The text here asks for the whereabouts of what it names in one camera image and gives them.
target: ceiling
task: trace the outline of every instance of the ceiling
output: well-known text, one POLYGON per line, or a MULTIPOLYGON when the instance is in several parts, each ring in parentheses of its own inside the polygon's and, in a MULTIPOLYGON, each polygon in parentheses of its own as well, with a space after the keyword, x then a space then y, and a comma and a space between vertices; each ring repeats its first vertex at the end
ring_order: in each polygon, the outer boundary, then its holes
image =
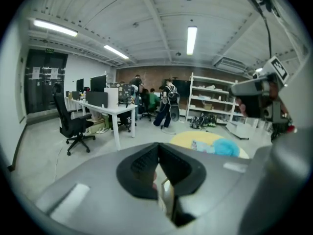
MULTIPOLYGON (((182 65, 213 68, 223 56, 243 62, 248 71, 268 60, 268 34, 247 0, 29 0, 29 44, 85 56, 112 67, 182 65), (77 30, 77 37, 38 28, 43 19, 77 30), (187 27, 197 26, 194 54, 186 55, 187 27), (110 45, 125 60, 103 48, 110 45)), ((275 19, 265 12, 272 52, 290 73, 298 60, 275 19)))

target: green shirt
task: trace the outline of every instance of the green shirt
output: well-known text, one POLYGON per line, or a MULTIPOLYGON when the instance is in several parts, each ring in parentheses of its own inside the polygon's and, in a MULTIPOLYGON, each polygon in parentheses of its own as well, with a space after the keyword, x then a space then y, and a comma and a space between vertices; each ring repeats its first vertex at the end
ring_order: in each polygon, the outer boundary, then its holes
POLYGON ((160 102, 161 99, 157 95, 155 95, 154 93, 149 93, 149 94, 150 94, 149 108, 153 108, 157 102, 160 102))

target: person standing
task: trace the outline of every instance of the person standing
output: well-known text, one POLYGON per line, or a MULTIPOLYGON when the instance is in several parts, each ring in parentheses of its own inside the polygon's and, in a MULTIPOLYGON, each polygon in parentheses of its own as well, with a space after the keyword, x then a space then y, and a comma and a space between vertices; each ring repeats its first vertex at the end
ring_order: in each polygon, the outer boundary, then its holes
MULTIPOLYGON (((141 85, 142 88, 144 88, 140 75, 136 75, 135 78, 133 78, 129 83, 138 87, 137 92, 135 92, 136 93, 135 105, 138 105, 139 104, 139 86, 141 85)), ((135 109, 135 120, 137 121, 137 119, 138 119, 138 107, 136 107, 135 109)))
POLYGON ((154 126, 160 126, 162 123, 163 118, 165 118, 164 126, 165 128, 168 128, 171 122, 171 114, 170 114, 170 107, 171 105, 168 103, 168 94, 170 92, 176 91, 175 85, 172 84, 172 79, 166 80, 166 86, 163 89, 163 99, 161 103, 160 112, 157 114, 155 121, 153 122, 154 126))

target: exit sign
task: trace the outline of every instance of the exit sign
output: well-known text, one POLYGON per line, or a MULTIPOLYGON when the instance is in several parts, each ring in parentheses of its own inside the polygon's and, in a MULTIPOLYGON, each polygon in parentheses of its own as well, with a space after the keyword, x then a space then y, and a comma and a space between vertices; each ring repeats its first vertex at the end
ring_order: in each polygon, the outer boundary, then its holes
POLYGON ((47 53, 53 53, 53 52, 54 52, 54 49, 49 49, 49 48, 47 48, 47 49, 45 49, 45 51, 46 51, 47 53))

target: office chair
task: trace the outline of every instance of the office chair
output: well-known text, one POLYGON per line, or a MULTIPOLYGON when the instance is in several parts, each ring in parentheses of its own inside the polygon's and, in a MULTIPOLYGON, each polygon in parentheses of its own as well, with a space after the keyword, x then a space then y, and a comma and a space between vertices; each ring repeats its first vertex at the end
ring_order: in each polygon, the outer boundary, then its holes
POLYGON ((151 112, 153 112, 153 110, 149 108, 150 107, 150 95, 148 93, 142 94, 141 101, 143 105, 143 113, 141 114, 140 120, 143 117, 147 117, 148 120, 151 122, 151 117, 152 117, 151 112))
MULTIPOLYGON (((117 122, 117 127, 120 127, 122 125, 125 126, 125 128, 127 129, 128 132, 131 132, 130 127, 132 126, 132 113, 131 112, 124 112, 121 114, 118 114, 117 117, 119 118, 119 121, 117 122)), ((109 115, 109 121, 112 122, 112 116, 109 115)))
POLYGON ((62 85, 60 85, 59 83, 55 83, 52 89, 52 96, 61 120, 62 127, 60 127, 60 133, 67 138, 67 144, 69 144, 69 141, 74 141, 67 149, 67 155, 71 155, 70 150, 78 142, 80 142, 86 148, 87 153, 90 153, 89 147, 84 143, 83 140, 95 140, 96 137, 84 136, 83 133, 86 131, 86 128, 93 126, 93 122, 87 121, 87 118, 91 117, 91 114, 86 114, 85 116, 71 119, 70 114, 75 110, 67 111, 62 91, 62 85))

